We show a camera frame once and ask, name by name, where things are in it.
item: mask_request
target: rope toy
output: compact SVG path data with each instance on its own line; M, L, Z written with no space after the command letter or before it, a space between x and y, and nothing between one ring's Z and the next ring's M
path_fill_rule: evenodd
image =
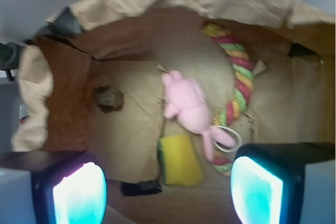
M214 125L229 126L246 111L253 90L251 73L253 67L245 53L245 48L238 43L235 37L231 36L229 30L209 23L204 27L203 32L211 36L225 50L235 70L236 88L233 98L213 119Z

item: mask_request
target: yellow sponge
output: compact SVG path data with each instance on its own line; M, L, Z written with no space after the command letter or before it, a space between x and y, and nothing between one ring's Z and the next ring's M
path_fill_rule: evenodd
M186 134L164 137L159 142L164 183L169 186L195 186L204 174Z

